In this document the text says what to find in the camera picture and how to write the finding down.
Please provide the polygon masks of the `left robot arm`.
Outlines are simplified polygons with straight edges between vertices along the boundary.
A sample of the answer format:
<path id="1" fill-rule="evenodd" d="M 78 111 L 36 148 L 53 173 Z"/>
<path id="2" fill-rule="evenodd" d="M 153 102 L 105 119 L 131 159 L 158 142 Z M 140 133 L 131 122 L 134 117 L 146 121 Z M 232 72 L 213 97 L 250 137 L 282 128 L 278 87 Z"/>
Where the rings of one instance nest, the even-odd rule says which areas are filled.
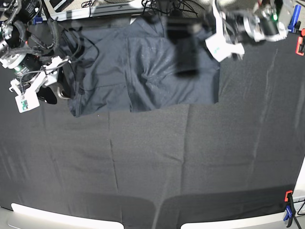
<path id="1" fill-rule="evenodd" d="M 294 12 L 294 0 L 260 0 L 253 10 L 228 11 L 212 1 L 215 33 L 205 40 L 210 54 L 218 62 L 235 54 L 245 54 L 244 42 L 278 42 L 288 36 Z"/>

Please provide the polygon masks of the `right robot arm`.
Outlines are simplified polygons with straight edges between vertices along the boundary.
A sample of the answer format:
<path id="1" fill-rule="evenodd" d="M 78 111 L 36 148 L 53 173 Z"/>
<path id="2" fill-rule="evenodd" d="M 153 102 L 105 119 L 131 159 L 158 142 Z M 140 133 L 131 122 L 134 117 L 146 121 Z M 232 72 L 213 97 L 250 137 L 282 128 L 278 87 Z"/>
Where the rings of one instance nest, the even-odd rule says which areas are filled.
<path id="1" fill-rule="evenodd" d="M 42 21 L 41 13 L 51 33 L 51 43 L 44 43 L 28 30 L 30 24 Z M 56 55 L 60 47 L 57 22 L 50 16 L 42 0 L 2 0 L 0 2 L 0 63 L 13 71 L 15 78 L 9 90 L 16 94 L 16 103 L 23 111 L 39 106 L 43 101 L 56 104 L 57 98 L 70 99 L 62 67 L 70 56 Z"/>

